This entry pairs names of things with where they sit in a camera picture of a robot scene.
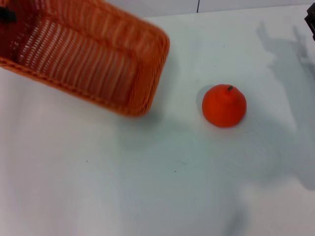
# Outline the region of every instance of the orange basket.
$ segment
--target orange basket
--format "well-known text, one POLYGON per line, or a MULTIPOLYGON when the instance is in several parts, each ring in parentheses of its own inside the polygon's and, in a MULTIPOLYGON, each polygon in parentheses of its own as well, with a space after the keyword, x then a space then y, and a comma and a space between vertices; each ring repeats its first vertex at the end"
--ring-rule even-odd
POLYGON ((157 27, 104 0, 0 0, 0 66, 126 116, 145 114, 169 51, 157 27))

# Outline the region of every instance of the orange fruit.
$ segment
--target orange fruit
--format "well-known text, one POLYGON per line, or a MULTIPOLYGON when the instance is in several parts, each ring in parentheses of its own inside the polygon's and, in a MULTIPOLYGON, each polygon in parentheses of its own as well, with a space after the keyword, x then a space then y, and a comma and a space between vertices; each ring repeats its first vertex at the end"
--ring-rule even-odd
POLYGON ((202 112, 208 122, 218 127, 237 125, 246 113, 244 95, 231 85, 211 88, 202 101, 202 112))

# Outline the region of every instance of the white table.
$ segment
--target white table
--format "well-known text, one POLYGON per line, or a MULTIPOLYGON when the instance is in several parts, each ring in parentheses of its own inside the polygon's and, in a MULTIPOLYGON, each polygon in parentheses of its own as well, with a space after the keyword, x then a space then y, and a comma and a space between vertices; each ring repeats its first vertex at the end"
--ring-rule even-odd
POLYGON ((308 7, 149 18, 171 49, 141 119, 1 69, 0 235, 315 235, 308 7), (200 114, 222 83, 248 101, 232 129, 200 114))

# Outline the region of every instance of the fake orange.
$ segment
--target fake orange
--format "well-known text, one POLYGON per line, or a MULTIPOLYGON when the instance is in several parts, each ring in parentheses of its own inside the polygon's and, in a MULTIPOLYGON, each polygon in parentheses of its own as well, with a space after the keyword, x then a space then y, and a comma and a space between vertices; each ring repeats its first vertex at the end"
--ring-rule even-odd
POLYGON ((218 127, 237 125, 246 113, 244 95, 231 85, 217 85, 204 96, 202 112, 208 122, 218 127))

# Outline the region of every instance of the black object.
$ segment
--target black object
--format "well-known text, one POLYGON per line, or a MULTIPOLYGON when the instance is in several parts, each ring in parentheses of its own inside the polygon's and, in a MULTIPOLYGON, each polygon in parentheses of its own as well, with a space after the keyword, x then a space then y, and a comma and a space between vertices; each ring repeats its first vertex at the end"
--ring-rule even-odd
POLYGON ((307 10, 308 16, 305 17, 305 21, 310 27, 313 33, 313 39, 315 40, 315 3, 307 10))
POLYGON ((16 23, 16 14, 7 7, 0 7, 0 22, 1 23, 16 23))

